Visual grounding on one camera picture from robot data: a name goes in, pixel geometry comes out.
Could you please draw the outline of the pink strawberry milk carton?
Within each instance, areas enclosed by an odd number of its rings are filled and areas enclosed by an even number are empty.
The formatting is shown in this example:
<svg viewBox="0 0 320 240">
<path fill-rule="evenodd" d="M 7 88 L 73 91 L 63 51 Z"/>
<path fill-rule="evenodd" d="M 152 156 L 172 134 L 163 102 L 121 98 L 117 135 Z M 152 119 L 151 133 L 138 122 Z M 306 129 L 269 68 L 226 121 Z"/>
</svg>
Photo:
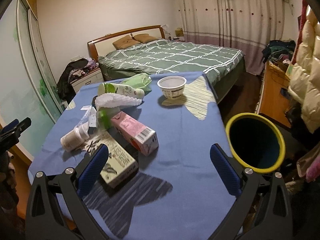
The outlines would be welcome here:
<svg viewBox="0 0 320 240">
<path fill-rule="evenodd" d="M 127 142 L 145 156 L 159 147 L 156 132 L 124 112 L 112 117 L 111 124 Z"/>
</svg>

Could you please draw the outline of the white green milk bottle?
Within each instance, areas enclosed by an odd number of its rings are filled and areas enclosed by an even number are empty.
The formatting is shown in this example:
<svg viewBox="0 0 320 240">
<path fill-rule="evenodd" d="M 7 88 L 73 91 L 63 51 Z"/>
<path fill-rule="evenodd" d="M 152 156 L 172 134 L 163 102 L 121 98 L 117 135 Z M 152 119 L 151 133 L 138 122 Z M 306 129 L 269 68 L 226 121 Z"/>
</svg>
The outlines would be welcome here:
<svg viewBox="0 0 320 240">
<path fill-rule="evenodd" d="M 133 88 L 129 85 L 108 82 L 103 82 L 98 87 L 98 96 L 105 93 L 114 93 L 136 99 L 143 99 L 145 96 L 144 90 L 140 88 Z"/>
</svg>

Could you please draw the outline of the light green plastic bag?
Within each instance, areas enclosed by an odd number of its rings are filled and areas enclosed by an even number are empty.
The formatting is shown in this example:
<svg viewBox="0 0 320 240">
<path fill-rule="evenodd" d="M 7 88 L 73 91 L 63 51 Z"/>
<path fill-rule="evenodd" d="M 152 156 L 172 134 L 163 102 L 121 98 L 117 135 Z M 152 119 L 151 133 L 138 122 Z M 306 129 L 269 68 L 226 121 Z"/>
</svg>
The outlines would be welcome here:
<svg viewBox="0 0 320 240">
<path fill-rule="evenodd" d="M 152 91 L 150 87 L 151 82 L 152 79 L 148 74 L 140 73 L 124 79 L 121 81 L 121 84 L 131 86 L 134 89 L 142 89 L 145 94 L 148 94 Z"/>
</svg>

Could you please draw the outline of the clear green cap bottle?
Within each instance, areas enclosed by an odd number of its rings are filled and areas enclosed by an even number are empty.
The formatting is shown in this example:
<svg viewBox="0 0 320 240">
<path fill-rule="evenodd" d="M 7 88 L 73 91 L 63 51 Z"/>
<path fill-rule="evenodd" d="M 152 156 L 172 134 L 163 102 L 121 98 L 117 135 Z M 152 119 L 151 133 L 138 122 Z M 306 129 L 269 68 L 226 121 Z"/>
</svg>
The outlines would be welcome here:
<svg viewBox="0 0 320 240">
<path fill-rule="evenodd" d="M 107 108 L 101 107 L 98 110 L 98 121 L 99 124 L 103 125 L 103 128 L 108 130 L 112 127 L 111 118 L 120 112 L 119 107 Z"/>
</svg>

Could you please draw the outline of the yellow rimmed dark trash bin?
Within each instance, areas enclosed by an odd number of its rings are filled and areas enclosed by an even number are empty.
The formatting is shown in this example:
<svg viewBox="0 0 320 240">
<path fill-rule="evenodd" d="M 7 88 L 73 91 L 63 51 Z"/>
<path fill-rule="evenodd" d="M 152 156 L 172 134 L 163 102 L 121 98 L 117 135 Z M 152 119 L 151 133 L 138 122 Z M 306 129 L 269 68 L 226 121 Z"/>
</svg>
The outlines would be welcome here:
<svg viewBox="0 0 320 240">
<path fill-rule="evenodd" d="M 226 124 L 232 156 L 257 173 L 272 173 L 284 161 L 286 146 L 277 126 L 255 113 L 240 113 Z"/>
</svg>

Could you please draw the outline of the sliding glass wardrobe door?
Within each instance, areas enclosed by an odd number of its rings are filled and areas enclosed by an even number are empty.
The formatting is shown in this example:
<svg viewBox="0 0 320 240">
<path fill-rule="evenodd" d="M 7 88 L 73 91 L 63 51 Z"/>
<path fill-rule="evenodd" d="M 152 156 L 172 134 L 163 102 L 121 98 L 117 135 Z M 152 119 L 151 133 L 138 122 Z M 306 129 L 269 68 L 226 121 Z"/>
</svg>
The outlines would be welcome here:
<svg viewBox="0 0 320 240">
<path fill-rule="evenodd" d="M 1 125 L 31 119 L 18 149 L 33 160 L 64 111 L 28 0 L 12 0 L 1 18 Z"/>
</svg>

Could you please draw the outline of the blue patterned tablecloth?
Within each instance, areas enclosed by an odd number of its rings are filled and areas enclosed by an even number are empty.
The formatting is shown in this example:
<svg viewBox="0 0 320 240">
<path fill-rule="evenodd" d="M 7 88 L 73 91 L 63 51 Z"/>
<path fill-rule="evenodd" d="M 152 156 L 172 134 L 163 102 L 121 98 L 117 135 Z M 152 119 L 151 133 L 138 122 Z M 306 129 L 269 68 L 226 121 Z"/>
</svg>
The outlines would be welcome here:
<svg viewBox="0 0 320 240">
<path fill-rule="evenodd" d="M 156 131 L 159 147 L 144 156 L 110 129 L 139 170 L 116 189 L 99 178 L 84 198 L 112 239 L 208 239 L 235 200 L 210 160 L 213 144 L 231 152 L 217 103 L 208 103 L 203 120 L 184 105 L 165 106 L 160 78 L 152 76 L 151 92 L 140 106 L 126 109 Z"/>
</svg>

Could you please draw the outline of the white ruffled paper liner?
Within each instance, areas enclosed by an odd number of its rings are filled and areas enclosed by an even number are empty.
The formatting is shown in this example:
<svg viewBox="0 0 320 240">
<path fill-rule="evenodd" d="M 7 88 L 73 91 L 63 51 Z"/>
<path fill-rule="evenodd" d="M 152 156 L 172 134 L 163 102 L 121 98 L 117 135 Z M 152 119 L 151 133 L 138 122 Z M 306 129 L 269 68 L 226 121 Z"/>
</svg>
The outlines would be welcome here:
<svg viewBox="0 0 320 240">
<path fill-rule="evenodd" d="M 115 107 L 131 107 L 138 106 L 142 103 L 142 99 L 124 96 L 115 93 L 105 93 L 98 96 L 95 100 L 95 105 L 98 108 L 115 108 Z"/>
</svg>

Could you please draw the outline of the wooden desk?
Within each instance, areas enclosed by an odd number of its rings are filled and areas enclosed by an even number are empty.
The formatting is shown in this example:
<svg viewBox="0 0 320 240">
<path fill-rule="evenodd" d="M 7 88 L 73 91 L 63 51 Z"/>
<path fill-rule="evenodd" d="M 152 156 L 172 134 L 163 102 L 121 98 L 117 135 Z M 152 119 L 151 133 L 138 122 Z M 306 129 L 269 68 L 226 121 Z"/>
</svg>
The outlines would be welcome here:
<svg viewBox="0 0 320 240">
<path fill-rule="evenodd" d="M 290 100 L 281 94 L 281 89 L 287 89 L 289 80 L 285 73 L 273 66 L 269 61 L 265 64 L 259 101 L 255 112 L 283 129 L 289 130 L 291 124 L 285 112 L 289 109 Z"/>
</svg>

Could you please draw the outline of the dark clothes pile on nightstand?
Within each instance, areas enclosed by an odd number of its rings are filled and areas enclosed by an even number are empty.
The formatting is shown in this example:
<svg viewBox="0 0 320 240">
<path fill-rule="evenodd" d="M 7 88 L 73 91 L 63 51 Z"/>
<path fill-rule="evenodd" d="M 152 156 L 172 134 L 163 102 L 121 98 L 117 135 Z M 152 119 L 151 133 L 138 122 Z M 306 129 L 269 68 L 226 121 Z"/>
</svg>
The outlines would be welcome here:
<svg viewBox="0 0 320 240">
<path fill-rule="evenodd" d="M 63 73 L 61 74 L 57 83 L 57 93 L 62 101 L 70 103 L 75 97 L 76 92 L 71 85 L 71 82 L 82 77 L 87 72 L 96 67 L 96 61 L 92 58 L 81 58 L 76 61 L 70 62 Z"/>
</svg>

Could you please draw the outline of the white bedside nightstand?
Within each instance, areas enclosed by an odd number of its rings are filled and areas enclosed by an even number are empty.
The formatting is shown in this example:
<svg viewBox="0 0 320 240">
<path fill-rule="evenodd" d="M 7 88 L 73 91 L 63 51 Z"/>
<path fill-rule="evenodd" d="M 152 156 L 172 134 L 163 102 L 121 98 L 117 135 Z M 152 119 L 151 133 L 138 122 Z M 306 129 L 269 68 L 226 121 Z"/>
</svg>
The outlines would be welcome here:
<svg viewBox="0 0 320 240">
<path fill-rule="evenodd" d="M 101 83 L 104 81 L 101 69 L 99 67 L 89 71 L 83 77 L 71 82 L 74 91 L 77 93 L 82 86 L 91 85 L 94 83 Z"/>
</svg>

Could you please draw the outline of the white yogurt cup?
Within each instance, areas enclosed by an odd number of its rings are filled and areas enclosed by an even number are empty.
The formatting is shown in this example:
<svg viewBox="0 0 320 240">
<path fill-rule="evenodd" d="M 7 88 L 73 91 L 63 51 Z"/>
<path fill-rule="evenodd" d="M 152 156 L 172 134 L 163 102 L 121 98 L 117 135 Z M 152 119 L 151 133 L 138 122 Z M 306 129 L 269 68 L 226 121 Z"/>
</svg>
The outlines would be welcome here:
<svg viewBox="0 0 320 240">
<path fill-rule="evenodd" d="M 183 94 L 186 83 L 186 78 L 182 76 L 166 76 L 157 82 L 157 86 L 167 99 L 176 99 Z"/>
</svg>

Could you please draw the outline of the bed with green plaid duvet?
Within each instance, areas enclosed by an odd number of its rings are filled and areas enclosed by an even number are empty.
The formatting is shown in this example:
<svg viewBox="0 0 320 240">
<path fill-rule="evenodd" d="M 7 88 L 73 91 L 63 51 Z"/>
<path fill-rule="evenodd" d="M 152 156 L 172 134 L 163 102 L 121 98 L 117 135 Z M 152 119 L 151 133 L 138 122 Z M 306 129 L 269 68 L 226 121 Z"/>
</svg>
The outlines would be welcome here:
<svg viewBox="0 0 320 240">
<path fill-rule="evenodd" d="M 106 81 L 136 74 L 175 74 L 203 72 L 214 89 L 217 101 L 231 90 L 245 69 L 239 49 L 165 39 L 114 50 L 98 57 Z"/>
</svg>

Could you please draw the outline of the cream puffer jacket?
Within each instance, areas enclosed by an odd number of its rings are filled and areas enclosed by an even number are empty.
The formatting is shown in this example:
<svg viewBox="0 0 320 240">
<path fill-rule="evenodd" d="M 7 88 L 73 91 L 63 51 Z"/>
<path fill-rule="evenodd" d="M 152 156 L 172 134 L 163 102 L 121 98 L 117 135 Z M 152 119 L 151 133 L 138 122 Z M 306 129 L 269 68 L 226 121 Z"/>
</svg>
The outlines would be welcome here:
<svg viewBox="0 0 320 240">
<path fill-rule="evenodd" d="M 308 6 L 288 91 L 301 104 L 301 118 L 310 133 L 319 128 L 319 48 L 319 21 Z"/>
</svg>

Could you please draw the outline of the wooden headboard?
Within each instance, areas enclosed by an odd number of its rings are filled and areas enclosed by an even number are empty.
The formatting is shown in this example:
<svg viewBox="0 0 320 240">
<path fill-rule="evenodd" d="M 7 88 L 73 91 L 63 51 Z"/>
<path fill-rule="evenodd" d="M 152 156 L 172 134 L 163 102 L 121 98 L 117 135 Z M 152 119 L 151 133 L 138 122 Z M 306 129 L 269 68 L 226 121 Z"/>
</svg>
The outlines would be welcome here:
<svg viewBox="0 0 320 240">
<path fill-rule="evenodd" d="M 165 38 L 165 33 L 161 25 L 151 25 L 147 27 L 133 28 L 117 33 L 107 34 L 103 37 L 96 38 L 92 41 L 87 42 L 89 57 L 97 61 L 98 56 L 105 56 L 116 49 L 113 43 L 117 40 L 127 35 L 133 38 L 138 34 L 149 34 L 153 37 Z"/>
</svg>

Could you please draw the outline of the clothes pile on desk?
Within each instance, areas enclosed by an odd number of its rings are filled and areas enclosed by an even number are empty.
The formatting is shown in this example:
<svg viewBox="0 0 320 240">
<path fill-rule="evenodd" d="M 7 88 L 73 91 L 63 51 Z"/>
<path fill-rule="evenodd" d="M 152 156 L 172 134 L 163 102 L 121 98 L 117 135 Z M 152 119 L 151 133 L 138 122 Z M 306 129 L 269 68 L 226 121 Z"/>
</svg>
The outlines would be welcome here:
<svg viewBox="0 0 320 240">
<path fill-rule="evenodd" d="M 262 62 L 276 62 L 277 60 L 283 62 L 285 59 L 289 59 L 291 61 L 295 47 L 296 43 L 294 40 L 271 40 L 262 51 Z"/>
</svg>

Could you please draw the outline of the brown left pillow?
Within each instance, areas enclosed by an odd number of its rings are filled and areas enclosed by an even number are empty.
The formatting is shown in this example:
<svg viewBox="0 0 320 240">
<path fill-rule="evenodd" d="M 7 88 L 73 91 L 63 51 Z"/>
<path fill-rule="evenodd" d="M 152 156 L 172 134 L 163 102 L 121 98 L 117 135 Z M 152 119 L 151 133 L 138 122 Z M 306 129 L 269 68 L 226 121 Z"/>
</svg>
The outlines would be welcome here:
<svg viewBox="0 0 320 240">
<path fill-rule="evenodd" d="M 126 36 L 114 41 L 112 44 L 116 50 L 120 50 L 120 49 L 126 49 L 131 46 L 140 44 L 140 42 L 134 40 L 130 35 L 126 35 Z"/>
</svg>

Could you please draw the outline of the brown pillow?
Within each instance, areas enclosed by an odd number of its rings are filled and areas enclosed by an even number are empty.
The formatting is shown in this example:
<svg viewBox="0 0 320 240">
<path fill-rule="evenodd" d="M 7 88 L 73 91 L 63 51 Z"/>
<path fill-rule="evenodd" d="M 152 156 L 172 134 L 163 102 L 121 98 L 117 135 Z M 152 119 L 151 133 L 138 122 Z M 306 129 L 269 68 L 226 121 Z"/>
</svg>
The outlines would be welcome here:
<svg viewBox="0 0 320 240">
<path fill-rule="evenodd" d="M 134 40 L 130 35 L 126 35 L 126 36 L 114 41 L 112 44 L 116 50 L 120 50 L 120 49 L 126 49 L 131 46 L 140 44 L 140 42 Z"/>
<path fill-rule="evenodd" d="M 149 34 L 138 34 L 135 35 L 133 38 L 140 43 L 148 43 L 151 41 L 159 40 L 159 38 L 153 37 Z"/>
</svg>

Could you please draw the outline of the brown right pillow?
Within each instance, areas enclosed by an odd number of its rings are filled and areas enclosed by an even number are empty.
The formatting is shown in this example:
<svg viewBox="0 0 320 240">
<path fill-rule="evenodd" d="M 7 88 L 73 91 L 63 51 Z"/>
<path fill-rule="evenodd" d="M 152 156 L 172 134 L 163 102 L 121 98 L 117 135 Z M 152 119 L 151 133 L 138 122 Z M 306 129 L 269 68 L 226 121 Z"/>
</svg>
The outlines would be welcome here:
<svg viewBox="0 0 320 240">
<path fill-rule="evenodd" d="M 148 43 L 151 41 L 159 40 L 159 38 L 153 37 L 149 34 L 138 34 L 135 35 L 133 38 L 140 43 Z"/>
</svg>

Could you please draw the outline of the yellow tissue box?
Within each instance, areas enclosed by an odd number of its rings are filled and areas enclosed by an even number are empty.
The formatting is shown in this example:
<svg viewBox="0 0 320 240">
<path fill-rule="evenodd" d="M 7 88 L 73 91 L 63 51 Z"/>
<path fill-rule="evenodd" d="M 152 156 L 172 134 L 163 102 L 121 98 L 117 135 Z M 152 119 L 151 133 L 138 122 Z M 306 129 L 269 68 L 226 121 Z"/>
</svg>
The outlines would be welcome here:
<svg viewBox="0 0 320 240">
<path fill-rule="evenodd" d="M 184 32 L 182 28 L 176 28 L 175 29 L 175 36 L 176 37 L 183 37 L 184 36 Z"/>
</svg>

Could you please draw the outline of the pink white striped curtain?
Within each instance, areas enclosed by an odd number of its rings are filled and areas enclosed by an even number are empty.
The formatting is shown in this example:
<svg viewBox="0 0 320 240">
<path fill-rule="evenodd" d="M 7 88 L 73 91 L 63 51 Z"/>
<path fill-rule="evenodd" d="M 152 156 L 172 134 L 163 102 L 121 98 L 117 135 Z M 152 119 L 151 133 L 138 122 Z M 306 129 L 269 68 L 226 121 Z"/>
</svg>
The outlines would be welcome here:
<svg viewBox="0 0 320 240">
<path fill-rule="evenodd" d="M 284 30 L 283 0 L 175 0 L 188 42 L 240 49 L 247 72 L 264 68 L 263 49 Z"/>
</svg>

